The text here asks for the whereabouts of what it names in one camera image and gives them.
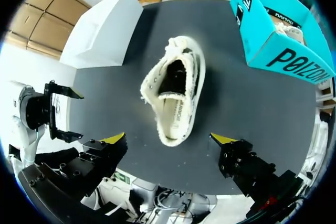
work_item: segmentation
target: metal hole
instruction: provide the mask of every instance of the metal hole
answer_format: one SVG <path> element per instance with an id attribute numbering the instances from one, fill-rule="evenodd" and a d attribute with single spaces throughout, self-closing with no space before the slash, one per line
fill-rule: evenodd
<path id="1" fill-rule="evenodd" d="M 79 176 L 80 175 L 80 171 L 76 170 L 74 171 L 74 176 Z"/>

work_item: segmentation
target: red component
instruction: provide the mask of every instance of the red component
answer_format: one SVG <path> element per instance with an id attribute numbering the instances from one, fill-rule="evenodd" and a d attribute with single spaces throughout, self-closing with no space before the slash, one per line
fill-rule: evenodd
<path id="1" fill-rule="evenodd" d="M 270 206 L 270 205 L 274 205 L 278 202 L 277 198 L 271 196 L 269 197 L 269 199 L 265 202 L 265 204 L 260 208 L 260 210 L 265 209 L 266 207 Z"/>

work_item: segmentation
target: white panel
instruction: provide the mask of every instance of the white panel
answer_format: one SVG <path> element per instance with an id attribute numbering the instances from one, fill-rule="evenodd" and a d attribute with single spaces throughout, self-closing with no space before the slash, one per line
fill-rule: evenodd
<path id="1" fill-rule="evenodd" d="M 75 68 L 121 66 L 142 13 L 138 0 L 103 0 L 84 13 L 60 62 Z"/>

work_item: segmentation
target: shoe insole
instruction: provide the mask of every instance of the shoe insole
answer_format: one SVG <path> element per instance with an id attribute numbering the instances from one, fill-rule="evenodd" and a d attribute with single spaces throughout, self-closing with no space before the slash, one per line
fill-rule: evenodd
<path id="1" fill-rule="evenodd" d="M 188 129 L 188 112 L 184 102 L 176 99 L 163 101 L 163 131 L 174 140 L 182 138 Z"/>

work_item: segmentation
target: worn canvas shoe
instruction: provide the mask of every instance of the worn canvas shoe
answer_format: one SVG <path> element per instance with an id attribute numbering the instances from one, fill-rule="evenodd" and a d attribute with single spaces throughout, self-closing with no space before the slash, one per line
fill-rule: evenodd
<path id="1" fill-rule="evenodd" d="M 288 37 L 297 40 L 301 44 L 305 43 L 303 40 L 303 32 L 299 28 L 293 26 L 286 26 L 282 22 L 275 23 L 275 27 L 277 32 L 287 35 Z"/>
<path id="2" fill-rule="evenodd" d="M 190 37 L 169 39 L 164 57 L 147 74 L 141 95 L 156 114 L 161 142 L 177 146 L 188 138 L 205 78 L 200 46 Z"/>

